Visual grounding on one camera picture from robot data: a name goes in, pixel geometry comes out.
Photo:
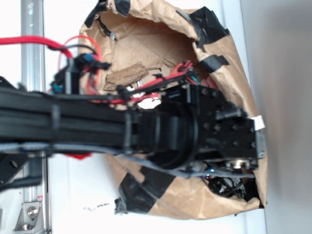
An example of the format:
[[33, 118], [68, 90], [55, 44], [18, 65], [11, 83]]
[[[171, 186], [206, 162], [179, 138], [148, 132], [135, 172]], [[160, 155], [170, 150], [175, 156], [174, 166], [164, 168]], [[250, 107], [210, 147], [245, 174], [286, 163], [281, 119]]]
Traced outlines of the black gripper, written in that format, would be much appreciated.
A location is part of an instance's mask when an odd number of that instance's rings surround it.
[[172, 87], [166, 90], [165, 110], [172, 116], [168, 142], [179, 151], [167, 166], [201, 161], [228, 171], [258, 169], [265, 156], [263, 133], [221, 91], [193, 84]]

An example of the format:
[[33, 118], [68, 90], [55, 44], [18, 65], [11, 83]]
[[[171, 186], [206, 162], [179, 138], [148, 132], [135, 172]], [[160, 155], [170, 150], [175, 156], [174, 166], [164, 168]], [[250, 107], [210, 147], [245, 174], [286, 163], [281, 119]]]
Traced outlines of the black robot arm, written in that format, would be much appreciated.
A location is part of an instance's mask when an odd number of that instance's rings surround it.
[[265, 156], [254, 119], [216, 89], [197, 84], [190, 61], [116, 95], [0, 90], [0, 150], [110, 153], [185, 176], [196, 164], [255, 170]]

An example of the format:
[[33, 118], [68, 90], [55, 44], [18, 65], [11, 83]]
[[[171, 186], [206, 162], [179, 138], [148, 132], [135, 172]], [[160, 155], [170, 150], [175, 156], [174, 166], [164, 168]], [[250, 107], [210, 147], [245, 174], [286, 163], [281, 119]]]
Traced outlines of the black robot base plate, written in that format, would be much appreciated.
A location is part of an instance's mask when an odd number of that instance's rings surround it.
[[42, 121], [23, 107], [27, 91], [21, 82], [15, 87], [0, 77], [0, 190], [37, 186], [42, 183], [42, 159], [36, 149], [23, 146], [41, 141]]

